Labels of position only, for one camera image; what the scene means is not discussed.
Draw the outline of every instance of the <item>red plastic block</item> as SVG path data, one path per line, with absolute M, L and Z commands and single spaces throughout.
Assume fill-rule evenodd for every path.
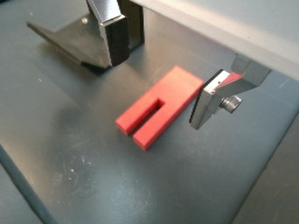
M 129 135 L 157 110 L 133 134 L 135 142 L 144 150 L 183 112 L 201 85 L 201 79 L 176 66 L 116 119 L 116 126 Z

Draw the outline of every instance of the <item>metal bracket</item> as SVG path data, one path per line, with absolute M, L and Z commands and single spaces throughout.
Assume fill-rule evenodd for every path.
M 196 130 L 220 108 L 233 113 L 241 103 L 236 94 L 256 88 L 271 72 L 265 66 L 240 54 L 232 62 L 231 70 L 232 73 L 219 70 L 200 89 L 189 119 Z
M 56 32 L 26 25 L 77 64 L 106 69 L 144 43 L 143 7 L 128 0 L 88 0 L 86 4 L 89 14 Z

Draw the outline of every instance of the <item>gray table surface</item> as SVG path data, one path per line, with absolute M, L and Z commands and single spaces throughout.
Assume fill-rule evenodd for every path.
M 229 223 L 297 113 L 297 82 L 272 72 L 199 131 L 189 105 L 143 152 L 119 115 L 173 66 L 207 80 L 235 53 L 147 10 L 144 45 L 92 72 L 25 27 L 57 30 L 86 11 L 80 0 L 0 4 L 4 149 L 57 223 Z

